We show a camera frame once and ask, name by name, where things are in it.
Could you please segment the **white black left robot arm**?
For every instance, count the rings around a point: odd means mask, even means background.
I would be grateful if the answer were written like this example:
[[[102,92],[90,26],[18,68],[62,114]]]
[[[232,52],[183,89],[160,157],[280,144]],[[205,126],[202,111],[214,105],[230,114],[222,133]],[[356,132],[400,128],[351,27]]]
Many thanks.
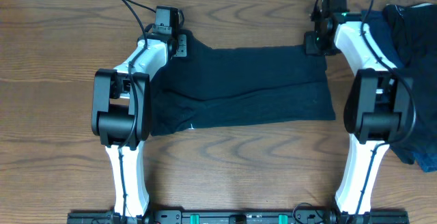
[[[150,81],[173,57],[187,55],[186,35],[149,33],[134,52],[112,69],[94,77],[91,129],[105,147],[113,170],[115,206],[89,223],[144,223],[149,204],[143,147],[152,129]]]

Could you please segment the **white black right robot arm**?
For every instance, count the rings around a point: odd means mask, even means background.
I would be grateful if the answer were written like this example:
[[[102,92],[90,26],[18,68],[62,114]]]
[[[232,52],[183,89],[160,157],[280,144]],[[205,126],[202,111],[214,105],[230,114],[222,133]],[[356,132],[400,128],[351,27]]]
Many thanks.
[[[407,135],[411,79],[395,76],[360,14],[314,11],[305,34],[308,55],[343,53],[354,74],[343,112],[350,145],[343,178],[323,223],[408,223],[404,210],[374,210],[371,194],[390,145]]]

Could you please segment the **black nike t-shirt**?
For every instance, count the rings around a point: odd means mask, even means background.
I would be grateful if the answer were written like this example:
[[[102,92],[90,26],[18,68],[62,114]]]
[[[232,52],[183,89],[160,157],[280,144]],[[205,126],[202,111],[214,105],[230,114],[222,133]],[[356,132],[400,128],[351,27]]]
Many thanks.
[[[190,128],[335,119],[323,56],[303,45],[211,48],[191,31],[187,55],[151,81],[153,136]]]

